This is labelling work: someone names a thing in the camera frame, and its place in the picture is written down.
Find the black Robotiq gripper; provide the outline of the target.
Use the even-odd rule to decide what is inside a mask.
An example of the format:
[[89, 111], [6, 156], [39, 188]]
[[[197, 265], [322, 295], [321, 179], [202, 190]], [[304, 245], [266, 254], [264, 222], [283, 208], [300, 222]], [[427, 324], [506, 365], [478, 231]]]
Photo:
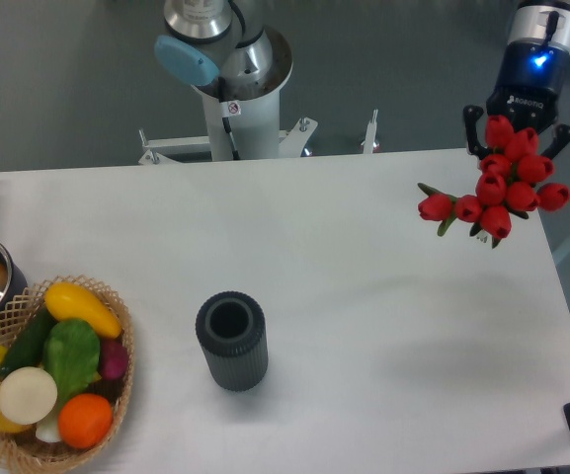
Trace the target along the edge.
[[[506, 117], [514, 131], [531, 127], [545, 131], [552, 126], [552, 141], [540, 153], [553, 160], [570, 143], [570, 125], [556, 124], [558, 100], [568, 66], [568, 53], [556, 47], [515, 41], [503, 56], [491, 96], [486, 101], [489, 116]], [[476, 158], [490, 154], [478, 138], [477, 125], [484, 109], [477, 105], [463, 108], [466, 150]]]

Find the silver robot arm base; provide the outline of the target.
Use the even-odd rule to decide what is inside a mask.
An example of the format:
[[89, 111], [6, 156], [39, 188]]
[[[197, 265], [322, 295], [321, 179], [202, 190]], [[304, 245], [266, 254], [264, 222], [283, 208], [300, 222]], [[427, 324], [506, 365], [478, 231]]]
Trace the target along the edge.
[[292, 71], [285, 38], [264, 20], [264, 1], [166, 1], [154, 54], [179, 81], [217, 99], [278, 91]]

